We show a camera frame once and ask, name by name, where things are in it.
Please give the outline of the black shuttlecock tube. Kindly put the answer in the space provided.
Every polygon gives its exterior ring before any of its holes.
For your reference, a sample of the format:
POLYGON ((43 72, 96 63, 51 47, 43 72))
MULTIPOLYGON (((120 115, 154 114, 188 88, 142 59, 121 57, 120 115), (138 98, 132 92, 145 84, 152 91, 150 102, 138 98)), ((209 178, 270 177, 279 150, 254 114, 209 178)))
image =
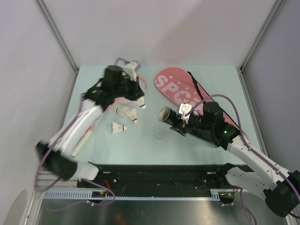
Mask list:
POLYGON ((173 110, 169 107, 164 107, 160 111, 160 113, 158 115, 158 119, 161 122, 166 123, 173 128, 174 127, 185 127, 184 120, 181 119, 180 115, 178 115, 175 110, 173 110))

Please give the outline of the clear tube lid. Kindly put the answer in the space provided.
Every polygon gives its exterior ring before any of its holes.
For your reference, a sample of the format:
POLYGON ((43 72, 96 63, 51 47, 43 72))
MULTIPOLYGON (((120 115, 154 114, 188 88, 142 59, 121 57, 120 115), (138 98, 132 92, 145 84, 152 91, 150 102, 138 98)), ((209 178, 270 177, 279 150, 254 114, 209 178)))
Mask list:
POLYGON ((153 137, 156 140, 163 140, 165 138, 165 132, 163 129, 157 128, 153 131, 153 137))

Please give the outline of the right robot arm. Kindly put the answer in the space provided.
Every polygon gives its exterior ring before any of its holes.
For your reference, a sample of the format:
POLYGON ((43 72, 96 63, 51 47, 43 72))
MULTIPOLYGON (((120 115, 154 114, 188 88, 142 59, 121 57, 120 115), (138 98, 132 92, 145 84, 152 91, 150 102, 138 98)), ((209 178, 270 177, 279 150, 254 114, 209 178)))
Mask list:
POLYGON ((255 174, 227 164, 225 172, 216 176, 221 188, 230 185, 246 189, 262 198, 269 209, 279 217, 286 217, 300 203, 300 173, 290 172, 256 151, 240 130, 224 119, 222 108, 217 102, 205 103, 202 115, 193 113, 189 104, 181 104, 176 112, 168 107, 161 110, 159 119, 171 125, 171 129, 185 136, 191 134, 222 147, 249 166, 255 174))

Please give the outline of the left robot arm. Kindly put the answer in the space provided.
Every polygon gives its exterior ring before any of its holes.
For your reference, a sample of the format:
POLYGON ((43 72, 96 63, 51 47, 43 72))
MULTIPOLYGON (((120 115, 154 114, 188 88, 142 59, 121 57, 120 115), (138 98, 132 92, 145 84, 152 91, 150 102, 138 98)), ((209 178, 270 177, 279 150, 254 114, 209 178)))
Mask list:
POLYGON ((86 179, 95 188, 103 184, 104 178, 97 166, 77 161, 71 153, 116 99, 125 98, 137 103, 144 99, 138 68, 136 61, 130 61, 122 67, 109 65, 104 69, 103 77, 81 94, 79 109, 68 124, 49 141, 36 144, 39 170, 44 168, 63 180, 86 179))

